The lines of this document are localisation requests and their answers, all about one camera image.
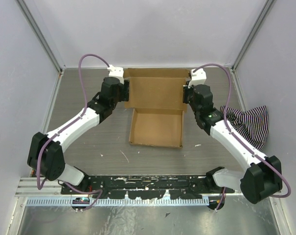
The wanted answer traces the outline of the brown cardboard box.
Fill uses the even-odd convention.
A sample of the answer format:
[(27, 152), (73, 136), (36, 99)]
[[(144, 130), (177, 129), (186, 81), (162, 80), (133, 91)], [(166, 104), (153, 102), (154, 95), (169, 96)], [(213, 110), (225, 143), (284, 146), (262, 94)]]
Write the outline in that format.
[(125, 108), (133, 109), (129, 143), (156, 147), (182, 148), (183, 86), (187, 69), (128, 68), (130, 81)]

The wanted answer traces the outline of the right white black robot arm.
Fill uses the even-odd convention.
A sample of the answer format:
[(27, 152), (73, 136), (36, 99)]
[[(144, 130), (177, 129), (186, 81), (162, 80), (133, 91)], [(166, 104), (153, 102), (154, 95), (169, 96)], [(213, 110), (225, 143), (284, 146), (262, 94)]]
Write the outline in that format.
[(283, 188), (281, 162), (254, 148), (214, 107), (213, 94), (207, 85), (183, 86), (183, 102), (189, 104), (197, 125), (217, 140), (235, 158), (242, 171), (217, 167), (206, 173), (206, 187), (212, 193), (229, 188), (243, 193), (256, 204), (276, 196)]

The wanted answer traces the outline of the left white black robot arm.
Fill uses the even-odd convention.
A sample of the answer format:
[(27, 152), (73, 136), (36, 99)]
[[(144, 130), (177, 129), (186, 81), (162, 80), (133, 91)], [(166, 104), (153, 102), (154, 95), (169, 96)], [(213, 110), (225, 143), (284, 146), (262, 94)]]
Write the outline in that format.
[(121, 82), (116, 77), (105, 77), (101, 90), (76, 116), (59, 128), (32, 137), (27, 164), (36, 171), (38, 189), (43, 188), (46, 180), (59, 180), (70, 184), (78, 194), (89, 190), (86, 173), (68, 165), (64, 153), (85, 132), (108, 118), (117, 103), (129, 100), (129, 86), (129, 80)]

